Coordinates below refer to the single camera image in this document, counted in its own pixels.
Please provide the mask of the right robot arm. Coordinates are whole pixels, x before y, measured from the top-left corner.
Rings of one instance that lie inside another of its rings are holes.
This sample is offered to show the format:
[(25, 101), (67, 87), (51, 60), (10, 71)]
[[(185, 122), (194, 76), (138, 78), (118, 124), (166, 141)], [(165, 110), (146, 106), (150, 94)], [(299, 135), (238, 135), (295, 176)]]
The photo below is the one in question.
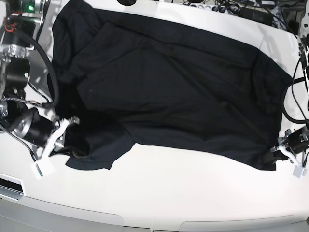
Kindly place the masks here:
[[(48, 0), (6, 0), (0, 27), (0, 130), (25, 145), (34, 160), (36, 149), (51, 154), (65, 147), (65, 120), (51, 121), (38, 108), (52, 109), (59, 100), (59, 89), (52, 64), (39, 45)], [(27, 101), (30, 86), (29, 51), (37, 50), (51, 78), (54, 97), (43, 103)]]

